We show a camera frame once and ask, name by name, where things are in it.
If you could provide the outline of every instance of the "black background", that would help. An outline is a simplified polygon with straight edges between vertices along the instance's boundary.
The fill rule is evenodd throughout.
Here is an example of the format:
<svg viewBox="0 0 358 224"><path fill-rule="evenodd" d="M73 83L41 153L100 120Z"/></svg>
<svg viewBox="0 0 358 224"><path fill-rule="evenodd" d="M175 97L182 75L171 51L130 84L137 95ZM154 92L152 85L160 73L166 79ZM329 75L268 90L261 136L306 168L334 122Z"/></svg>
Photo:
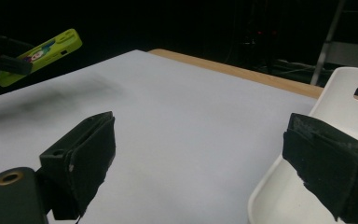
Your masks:
<svg viewBox="0 0 358 224"><path fill-rule="evenodd" d="M277 58L316 64L336 6L337 0L0 0L2 35L37 46L74 28L83 41L0 94L134 49L168 49L252 70ZM353 40L340 26L337 36Z"/></svg>

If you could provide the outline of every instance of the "lime green phone case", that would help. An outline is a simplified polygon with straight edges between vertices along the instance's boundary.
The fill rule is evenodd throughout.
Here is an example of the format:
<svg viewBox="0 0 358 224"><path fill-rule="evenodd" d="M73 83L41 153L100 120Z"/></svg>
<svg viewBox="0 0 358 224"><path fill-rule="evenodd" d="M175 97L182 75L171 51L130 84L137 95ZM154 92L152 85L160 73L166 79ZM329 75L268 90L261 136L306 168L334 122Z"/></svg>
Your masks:
<svg viewBox="0 0 358 224"><path fill-rule="evenodd" d="M62 57L72 53L82 46L82 41L75 29L69 29L43 44L28 50L20 55L23 59L33 64L31 74L44 66L54 63ZM13 74L6 71L0 71L0 86L9 86L18 80L27 77L26 75Z"/></svg>

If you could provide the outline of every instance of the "table surface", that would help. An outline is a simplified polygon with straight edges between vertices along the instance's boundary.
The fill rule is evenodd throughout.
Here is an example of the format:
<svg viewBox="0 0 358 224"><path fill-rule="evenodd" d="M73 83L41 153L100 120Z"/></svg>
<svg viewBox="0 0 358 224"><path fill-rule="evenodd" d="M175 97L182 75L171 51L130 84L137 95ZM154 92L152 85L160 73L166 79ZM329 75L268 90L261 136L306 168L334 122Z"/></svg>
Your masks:
<svg viewBox="0 0 358 224"><path fill-rule="evenodd" d="M0 172L38 169L78 122L112 111L117 155L81 223L246 223L291 113L309 114L318 88L288 81L297 94L275 77L265 85L244 78L261 74L185 59L134 50L0 95Z"/></svg>

